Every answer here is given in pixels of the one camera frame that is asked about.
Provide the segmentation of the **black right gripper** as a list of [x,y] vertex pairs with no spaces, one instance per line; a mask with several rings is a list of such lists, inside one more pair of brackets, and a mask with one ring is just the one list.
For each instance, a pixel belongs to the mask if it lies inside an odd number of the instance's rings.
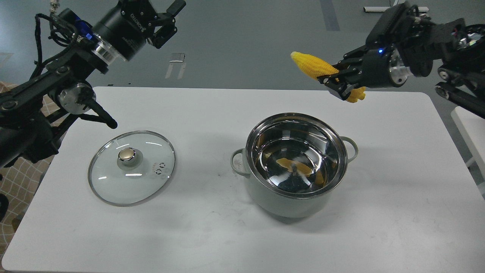
[[394,49],[355,49],[344,55],[337,67],[317,62],[317,79],[329,93],[344,101],[363,100],[363,87],[399,87],[390,72]]

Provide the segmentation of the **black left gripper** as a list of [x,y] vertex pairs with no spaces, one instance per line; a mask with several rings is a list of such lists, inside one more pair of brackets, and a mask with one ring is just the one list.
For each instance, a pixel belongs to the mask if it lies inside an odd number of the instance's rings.
[[149,0],[119,0],[92,31],[129,61],[149,36],[150,45],[163,47],[177,33],[175,17],[185,6],[185,0],[175,0],[164,13],[157,14]]

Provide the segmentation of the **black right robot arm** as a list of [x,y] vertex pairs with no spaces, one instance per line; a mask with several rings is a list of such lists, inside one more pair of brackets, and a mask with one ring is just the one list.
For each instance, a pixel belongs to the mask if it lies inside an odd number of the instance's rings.
[[484,25],[466,25],[463,18],[436,24],[408,2],[384,11],[361,47],[347,52],[317,80],[346,100],[356,88],[399,88],[410,76],[429,76],[441,60],[442,79],[435,91],[483,118]]

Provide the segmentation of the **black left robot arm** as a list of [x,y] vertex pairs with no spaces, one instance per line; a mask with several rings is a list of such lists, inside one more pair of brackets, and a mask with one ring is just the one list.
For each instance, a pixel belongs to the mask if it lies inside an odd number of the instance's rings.
[[185,6],[175,0],[158,13],[149,0],[120,0],[95,25],[71,9],[36,14],[35,69],[29,81],[1,93],[1,167],[58,154],[62,135],[78,119],[117,128],[87,78],[107,73],[117,58],[131,60],[145,44],[161,48],[177,33],[175,18]]

